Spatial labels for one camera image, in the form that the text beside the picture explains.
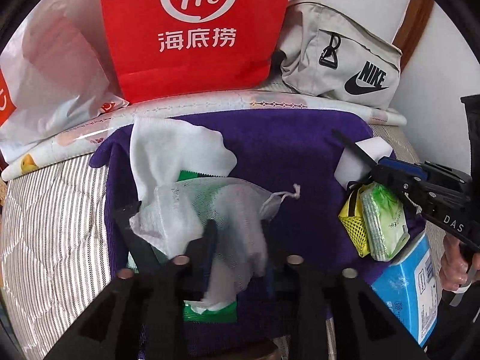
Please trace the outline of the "person's right hand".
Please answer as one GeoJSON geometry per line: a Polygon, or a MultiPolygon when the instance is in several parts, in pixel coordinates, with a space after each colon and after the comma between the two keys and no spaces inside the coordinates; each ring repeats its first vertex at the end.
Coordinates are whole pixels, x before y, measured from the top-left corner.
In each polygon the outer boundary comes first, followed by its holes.
{"type": "Polygon", "coordinates": [[[444,253],[441,258],[439,278],[442,288],[456,291],[467,282],[469,263],[460,251],[460,241],[449,233],[443,238],[444,253]]]}

